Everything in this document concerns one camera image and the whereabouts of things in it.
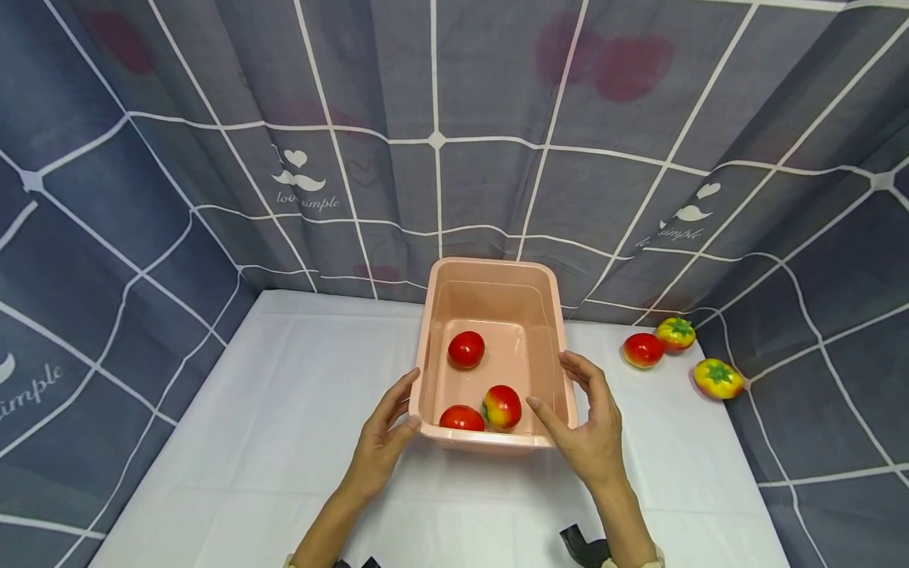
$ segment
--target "hand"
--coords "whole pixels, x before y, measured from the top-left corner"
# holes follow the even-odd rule
[[[540,399],[528,397],[527,404],[589,490],[627,482],[622,460],[622,413],[615,405],[603,370],[570,351],[559,354],[559,363],[587,394],[588,421],[571,429]]]
[[[410,385],[418,376],[420,370],[414,369],[401,377],[366,420],[347,474],[338,487],[339,494],[365,506],[385,488],[398,458],[420,429],[419,416],[410,416],[395,426],[397,419],[407,413]]]

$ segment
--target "toy tomato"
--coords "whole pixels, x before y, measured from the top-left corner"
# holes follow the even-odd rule
[[[473,369],[480,364],[486,343],[477,332],[461,332],[448,344],[448,356],[452,363],[462,369]]]
[[[512,387],[498,384],[486,391],[480,412],[495,430],[511,430],[521,421],[521,398]]]
[[[692,371],[694,384],[710,398],[735,398],[744,389],[744,378],[719,359],[704,359]]]
[[[449,406],[448,410],[443,412],[442,417],[439,418],[439,425],[455,430],[475,430],[477,432],[485,430],[483,416],[465,404]]]
[[[649,369],[663,358],[663,344],[653,334],[634,334],[622,345],[622,356],[640,369]]]
[[[654,332],[670,353],[680,353],[694,343],[694,328],[691,322],[681,317],[664,319]]]

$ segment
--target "white tablecloth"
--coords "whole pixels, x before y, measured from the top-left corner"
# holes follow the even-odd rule
[[[381,393],[414,366],[422,306],[266,292],[228,345],[92,568],[278,568],[347,466]],[[670,568],[788,566],[725,409],[689,384],[695,345],[625,365],[635,328],[566,324],[624,415],[625,460]],[[584,394],[578,390],[581,420]],[[417,438],[348,544],[354,567],[565,568],[559,531],[603,536],[555,451],[447,452]]]

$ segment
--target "person's right hand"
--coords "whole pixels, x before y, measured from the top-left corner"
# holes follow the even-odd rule
[[[560,353],[559,362],[587,394],[590,403],[588,421],[571,429],[540,399],[528,397],[527,404],[588,489],[593,491],[626,482],[622,460],[622,413],[615,405],[603,370],[570,351]]]

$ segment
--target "pink plastic basin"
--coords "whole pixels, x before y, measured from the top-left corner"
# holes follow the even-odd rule
[[[485,355],[475,368],[455,368],[448,344],[472,330],[483,336]],[[555,274],[537,263],[444,258],[433,265],[416,356],[420,378],[409,412],[423,418],[420,433],[445,447],[488,453],[528,453],[553,447],[524,402],[537,396],[570,427],[577,426],[574,387],[559,365],[565,347]],[[475,410],[486,391],[507,384],[522,400],[521,421],[510,433],[470,432],[439,426],[449,406]]]

